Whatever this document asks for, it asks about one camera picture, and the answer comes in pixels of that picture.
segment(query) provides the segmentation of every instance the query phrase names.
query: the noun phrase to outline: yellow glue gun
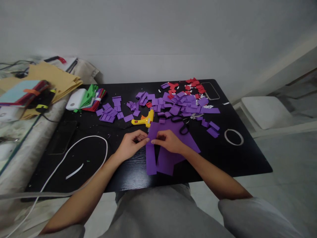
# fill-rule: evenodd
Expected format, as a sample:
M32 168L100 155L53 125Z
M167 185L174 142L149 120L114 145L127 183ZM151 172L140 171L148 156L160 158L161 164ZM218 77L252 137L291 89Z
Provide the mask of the yellow glue gun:
M150 110L149 114L146 118L143 118L141 120L132 120L131 123L133 125L141 125L141 124L145 124L145 126L147 128L150 128L151 123L153 121L153 117L154 117L154 110Z

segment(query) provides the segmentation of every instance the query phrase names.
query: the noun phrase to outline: scissors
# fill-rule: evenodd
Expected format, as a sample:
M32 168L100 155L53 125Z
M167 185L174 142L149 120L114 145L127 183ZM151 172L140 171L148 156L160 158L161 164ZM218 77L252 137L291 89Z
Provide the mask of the scissors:
M184 118L182 116L172 116L171 121L172 122L184 121L184 125L181 127L181 129L179 129L179 133L181 135L186 135L189 132L189 130L188 130L188 128L189 128L189 124L188 124L189 123L189 118Z
M196 113L193 113L192 116L191 116L191 119L196 119L196 117L201 117L203 114L196 115Z

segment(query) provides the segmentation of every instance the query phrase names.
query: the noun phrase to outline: black desk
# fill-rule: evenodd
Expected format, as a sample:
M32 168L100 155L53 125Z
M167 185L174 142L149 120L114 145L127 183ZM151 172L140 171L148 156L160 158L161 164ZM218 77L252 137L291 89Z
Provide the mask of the black desk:
M201 155L232 177L272 172L271 166L265 159L264 155L231 104L223 105L223 103L228 102L228 99L222 92L216 80L208 79L200 80L200 82L211 82L213 84L220 96L220 99L211 101L210 104L214 105L214 107L218 107L221 112L220 114L204 115L206 121L213 121L220 127L220 135L216 139L206 132L207 128L201 126L200 121L190 121L190 133L200 148ZM137 102L135 96L141 91L147 91L149 94L155 94L156 98L162 97L163 93L169 89L167 88L162 90L160 85L163 83L165 82L99 85L100 88L104 88L107 91L106 96L101 101L101 105L107 102L113 105L112 97L122 96L121 109L123 114L127 116L131 113L130 109L125 105L127 101ZM182 91L185 84L187 83L180 83L180 88L177 92ZM141 115L147 116L149 111L147 107L140 106L140 110L141 114L139 118ZM123 119L116 119L113 124L102 122L99 121L99 117L97 117L96 113L89 111L74 113L66 110L61 119L61 122L63 121L77 121L79 123L68 147L88 135L99 135L106 139L110 136L107 139L109 144L108 157L119 147L125 133L132 132L137 129L147 132L145 125L133 126L124 130L110 128L125 128L131 125L131 122L125 123ZM154 121L159 121L157 116L155 116ZM229 144L224 138L224 132L226 129L234 129L240 132L244 138L244 144L241 146ZM234 132L228 132L227 135L231 141L235 141L239 144L240 138ZM72 149L72 151L69 152L67 158L51 178L44 191L71 192L78 189L98 169L104 159L105 152L105 142L100 138L88 138L81 141ZM156 148L156 157L158 156L158 152L159 148ZM62 158L63 155L47 155L45 152L25 191L40 191L43 184ZM65 177L79 168L82 163L84 163L83 168L74 176L65 180ZM196 181L202 181L202 179L187 161L183 161L175 165L173 176L161 173L148 176L146 173L144 147L138 151L134 157L125 161L117 169L105 192Z

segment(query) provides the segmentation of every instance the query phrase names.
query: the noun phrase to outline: white floor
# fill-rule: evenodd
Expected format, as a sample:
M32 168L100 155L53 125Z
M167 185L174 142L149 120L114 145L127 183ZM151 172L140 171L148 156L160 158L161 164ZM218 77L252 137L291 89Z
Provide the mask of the white floor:
M316 141L317 133L257 141L273 173L236 178L253 196L277 207L305 237L317 237ZM223 224L218 199L205 183L191 183L190 187L198 207ZM85 225L85 237L98 237L108 229L116 210L114 197L114 193L103 195Z

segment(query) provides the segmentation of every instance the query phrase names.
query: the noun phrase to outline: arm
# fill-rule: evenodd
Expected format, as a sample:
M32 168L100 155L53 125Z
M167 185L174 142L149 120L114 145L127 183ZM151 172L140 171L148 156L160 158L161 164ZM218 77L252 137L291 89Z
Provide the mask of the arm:
M219 200L252 197L252 195L230 175L183 144L171 130L158 132L157 139L152 140L151 143L163 146L170 152L184 156Z
M75 224L84 225L97 206L116 169L145 146L150 140L147 136L141 130L125 134L118 150L110 156L90 183L63 204L40 234L57 232Z

